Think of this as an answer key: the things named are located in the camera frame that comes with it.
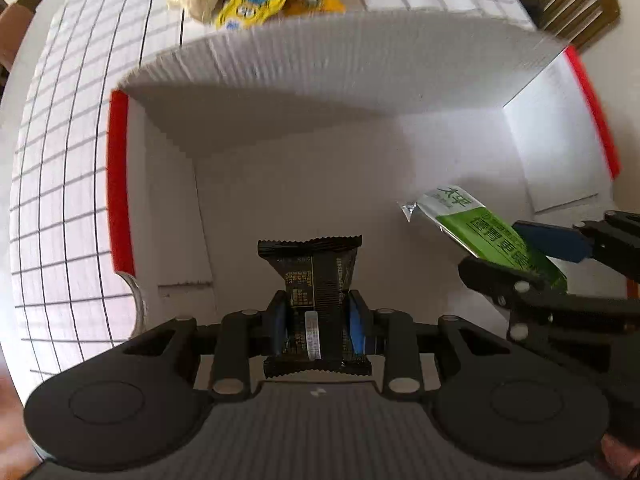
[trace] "checkered tablecloth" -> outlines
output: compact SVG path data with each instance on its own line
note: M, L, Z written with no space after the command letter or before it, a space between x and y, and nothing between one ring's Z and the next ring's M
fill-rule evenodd
M532 28L517 0L342 0L348 11L446 10ZM156 53L214 33L165 0L66 0L25 104L10 205L15 314L35 387L129 337L136 309L113 273L105 148L111 89Z

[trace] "white label sticker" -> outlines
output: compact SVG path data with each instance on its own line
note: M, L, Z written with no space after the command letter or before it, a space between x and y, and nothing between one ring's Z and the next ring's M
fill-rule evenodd
M305 312L306 353L312 361L320 359L320 328L318 313L315 310Z

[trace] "grid pattern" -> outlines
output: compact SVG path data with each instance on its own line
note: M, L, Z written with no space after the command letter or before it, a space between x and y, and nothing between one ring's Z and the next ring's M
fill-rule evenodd
M532 27L517 0L343 2L348 10L447 10ZM66 0L52 20L18 132L10 203L15 313L34 387L126 340L135 324L108 239L111 89L161 50L210 33L165 0Z

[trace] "silver screw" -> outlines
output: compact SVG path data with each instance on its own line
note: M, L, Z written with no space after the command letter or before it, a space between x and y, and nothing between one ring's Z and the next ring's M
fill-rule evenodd
M411 377L396 377L389 381L389 389L396 394L412 394L420 389L420 383Z
M240 379L220 379L213 384L213 391L220 395L237 395L244 390L244 383Z
M516 323L509 330L509 334L514 341L523 341L529 337L529 327L524 323Z
M529 282L516 282L513 288L516 292L529 292L531 285L529 285Z

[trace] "table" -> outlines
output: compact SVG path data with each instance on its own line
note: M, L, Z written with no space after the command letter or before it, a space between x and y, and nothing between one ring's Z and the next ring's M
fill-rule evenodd
M342 0L348 12L462 12L533 28L517 0ZM66 0L53 17L18 131L10 259L31 390L126 340L136 305L111 266L105 150L111 89L165 49L213 34L165 0Z

